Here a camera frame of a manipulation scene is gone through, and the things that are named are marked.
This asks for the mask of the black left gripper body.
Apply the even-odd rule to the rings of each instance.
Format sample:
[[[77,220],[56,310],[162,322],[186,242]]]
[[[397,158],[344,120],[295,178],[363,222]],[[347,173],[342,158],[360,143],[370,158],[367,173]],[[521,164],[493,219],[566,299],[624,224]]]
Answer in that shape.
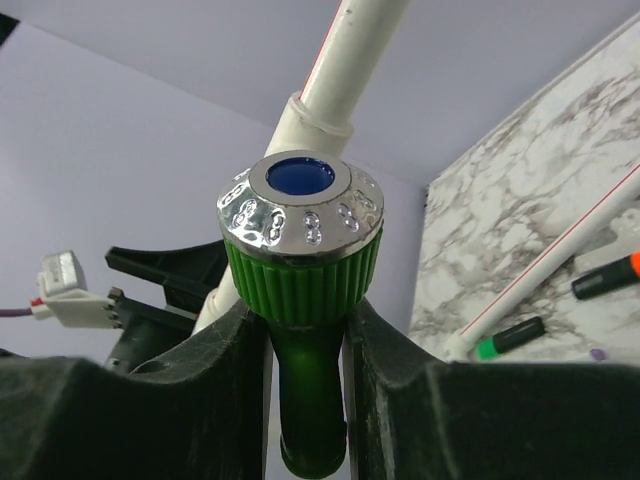
[[[121,335],[104,367],[129,374],[139,366],[171,350],[186,340],[195,325],[196,315],[167,305],[164,309],[128,298],[124,291],[112,287],[107,308]]]

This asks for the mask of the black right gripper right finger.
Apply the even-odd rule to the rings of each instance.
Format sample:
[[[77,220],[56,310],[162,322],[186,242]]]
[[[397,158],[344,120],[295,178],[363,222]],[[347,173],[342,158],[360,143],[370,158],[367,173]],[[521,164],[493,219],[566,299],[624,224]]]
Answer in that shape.
[[[368,303],[343,353],[355,479],[635,479],[639,370],[444,363]]]

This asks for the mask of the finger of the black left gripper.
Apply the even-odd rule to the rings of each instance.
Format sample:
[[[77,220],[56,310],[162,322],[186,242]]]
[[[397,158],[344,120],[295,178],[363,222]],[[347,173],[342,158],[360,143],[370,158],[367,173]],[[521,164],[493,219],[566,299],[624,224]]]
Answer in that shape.
[[[166,303],[181,310],[201,310],[228,264],[222,240],[165,251],[112,247],[105,260],[112,270],[160,285]]]

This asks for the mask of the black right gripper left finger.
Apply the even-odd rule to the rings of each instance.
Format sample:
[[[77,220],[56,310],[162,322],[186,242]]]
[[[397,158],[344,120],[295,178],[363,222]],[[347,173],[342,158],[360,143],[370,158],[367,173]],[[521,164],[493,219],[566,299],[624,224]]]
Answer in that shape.
[[[245,304],[134,372],[72,357],[1,362],[5,479],[261,479],[265,322]]]

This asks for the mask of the green water faucet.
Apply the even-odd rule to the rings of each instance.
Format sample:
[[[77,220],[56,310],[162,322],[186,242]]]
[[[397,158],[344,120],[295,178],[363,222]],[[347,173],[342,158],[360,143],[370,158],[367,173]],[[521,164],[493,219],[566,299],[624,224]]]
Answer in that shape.
[[[283,461],[298,477],[325,478],[346,452],[338,358],[374,275],[382,189],[338,158],[287,151],[234,178],[217,216],[233,283],[266,322],[278,361]]]

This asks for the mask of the white pvc pipe frame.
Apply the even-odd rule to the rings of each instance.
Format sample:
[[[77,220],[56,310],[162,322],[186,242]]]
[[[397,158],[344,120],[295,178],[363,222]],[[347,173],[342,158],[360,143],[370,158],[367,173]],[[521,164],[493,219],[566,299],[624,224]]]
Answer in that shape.
[[[304,150],[340,159],[405,7],[340,3],[265,157]],[[639,23],[630,20],[430,185],[412,319],[418,344],[448,360],[475,356],[498,322],[638,196],[638,149]],[[228,266],[197,327],[240,299]]]

